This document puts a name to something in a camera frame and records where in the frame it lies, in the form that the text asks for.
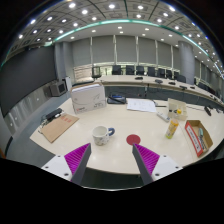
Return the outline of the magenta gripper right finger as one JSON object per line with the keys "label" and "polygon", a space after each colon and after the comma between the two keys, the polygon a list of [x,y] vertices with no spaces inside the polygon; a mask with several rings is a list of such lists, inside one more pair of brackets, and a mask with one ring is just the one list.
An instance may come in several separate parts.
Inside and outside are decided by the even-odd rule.
{"label": "magenta gripper right finger", "polygon": [[160,156],[146,147],[136,143],[133,144],[132,153],[139,168],[143,183],[145,185],[152,183],[152,173],[157,162],[159,161]]}

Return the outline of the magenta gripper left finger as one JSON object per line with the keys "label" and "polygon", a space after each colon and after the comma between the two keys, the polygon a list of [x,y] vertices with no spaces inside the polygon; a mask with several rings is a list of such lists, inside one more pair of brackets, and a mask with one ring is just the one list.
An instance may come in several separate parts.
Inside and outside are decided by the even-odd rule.
{"label": "magenta gripper left finger", "polygon": [[64,156],[66,163],[72,173],[71,182],[81,184],[87,162],[91,155],[91,144],[85,144],[69,152]]}

